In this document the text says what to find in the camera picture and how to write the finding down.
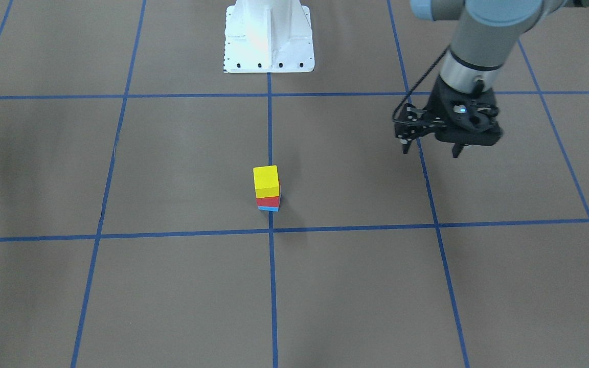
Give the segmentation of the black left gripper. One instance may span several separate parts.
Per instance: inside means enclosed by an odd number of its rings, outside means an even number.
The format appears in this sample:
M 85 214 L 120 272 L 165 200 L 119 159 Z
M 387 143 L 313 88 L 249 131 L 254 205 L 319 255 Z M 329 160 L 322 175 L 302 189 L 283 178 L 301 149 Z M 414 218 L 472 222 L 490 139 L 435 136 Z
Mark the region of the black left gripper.
M 441 77 L 437 77 L 433 84 L 432 93 L 425 109 L 419 109 L 414 105 L 401 105 L 393 112 L 393 126 L 395 137 L 400 140 L 402 153 L 408 154 L 412 141 L 421 137 L 428 122 L 424 119 L 427 112 L 433 117 L 440 117 L 445 121 L 449 110 L 456 104 L 471 105 L 473 103 L 488 103 L 494 105 L 494 95 L 491 90 L 485 89 L 485 82 L 476 79 L 472 91 L 463 93 L 449 86 Z M 455 143 L 451 149 L 453 158 L 458 158 L 470 144 Z

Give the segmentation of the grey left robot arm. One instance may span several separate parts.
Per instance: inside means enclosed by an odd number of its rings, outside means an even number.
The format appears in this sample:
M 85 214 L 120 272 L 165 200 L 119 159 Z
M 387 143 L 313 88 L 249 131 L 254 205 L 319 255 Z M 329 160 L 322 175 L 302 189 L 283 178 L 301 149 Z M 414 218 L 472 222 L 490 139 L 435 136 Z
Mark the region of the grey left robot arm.
M 419 19 L 457 21 L 449 45 L 428 68 L 440 66 L 428 101 L 418 108 L 407 99 L 391 119 L 407 154 L 426 135 L 452 144 L 458 158 L 470 145 L 492 146 L 503 137 L 493 85 L 519 38 L 564 1 L 411 1 Z

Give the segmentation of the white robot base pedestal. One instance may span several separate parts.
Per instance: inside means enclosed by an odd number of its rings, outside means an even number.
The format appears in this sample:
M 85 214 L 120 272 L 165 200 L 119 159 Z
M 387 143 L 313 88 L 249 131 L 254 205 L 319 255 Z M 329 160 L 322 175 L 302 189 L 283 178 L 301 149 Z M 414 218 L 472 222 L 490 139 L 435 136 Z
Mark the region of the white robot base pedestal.
M 315 69 L 311 11 L 300 1 L 236 1 L 225 15 L 223 72 Z

